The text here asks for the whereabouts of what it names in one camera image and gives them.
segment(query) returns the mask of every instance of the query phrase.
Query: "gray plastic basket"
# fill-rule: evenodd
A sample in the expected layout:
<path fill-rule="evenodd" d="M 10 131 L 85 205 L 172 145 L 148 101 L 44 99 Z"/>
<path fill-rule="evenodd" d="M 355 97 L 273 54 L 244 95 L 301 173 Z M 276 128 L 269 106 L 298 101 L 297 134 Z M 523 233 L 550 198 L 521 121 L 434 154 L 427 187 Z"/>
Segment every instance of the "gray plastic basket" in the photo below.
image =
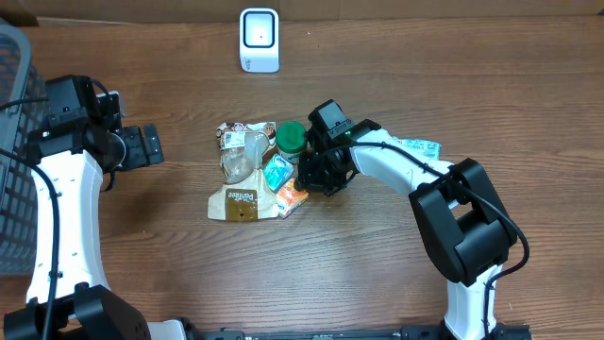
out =
<path fill-rule="evenodd" d="M 27 36 L 0 25 L 0 104 L 45 96 L 44 81 L 31 66 Z M 46 103 L 13 106 L 0 111 L 0 147 L 24 156 L 29 131 L 40 126 Z M 0 156 L 0 275 L 33 271 L 38 224 L 36 189 L 24 165 Z"/>

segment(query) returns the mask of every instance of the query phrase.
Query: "green lid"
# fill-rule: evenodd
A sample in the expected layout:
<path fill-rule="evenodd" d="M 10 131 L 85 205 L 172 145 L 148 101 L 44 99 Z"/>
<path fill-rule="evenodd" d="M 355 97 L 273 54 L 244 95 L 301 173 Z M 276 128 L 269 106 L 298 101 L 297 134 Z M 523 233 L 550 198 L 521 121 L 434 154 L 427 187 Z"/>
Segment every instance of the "green lid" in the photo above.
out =
<path fill-rule="evenodd" d="M 277 129 L 277 147 L 283 152 L 297 154 L 306 149 L 306 129 L 298 122 L 285 122 Z"/>

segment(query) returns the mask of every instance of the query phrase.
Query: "wooden tabletop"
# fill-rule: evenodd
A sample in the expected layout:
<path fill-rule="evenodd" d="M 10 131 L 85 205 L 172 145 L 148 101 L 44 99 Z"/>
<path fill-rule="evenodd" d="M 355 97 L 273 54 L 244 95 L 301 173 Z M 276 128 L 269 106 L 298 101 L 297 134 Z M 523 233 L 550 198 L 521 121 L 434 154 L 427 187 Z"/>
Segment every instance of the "wooden tabletop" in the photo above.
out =
<path fill-rule="evenodd" d="M 531 245 L 495 316 L 536 339 L 604 337 L 604 18 L 282 23 L 281 69 L 250 75 L 237 24 L 27 28 L 45 78 L 99 78 L 126 125 L 157 124 L 166 162 L 101 195 L 103 264 L 147 320 L 247 332 L 436 324 L 445 279 L 408 199 L 373 178 L 286 220 L 207 218 L 222 122 L 297 120 L 327 99 L 489 173 Z M 518 244 L 506 265 L 520 259 Z M 0 313 L 29 278 L 0 279 Z"/>

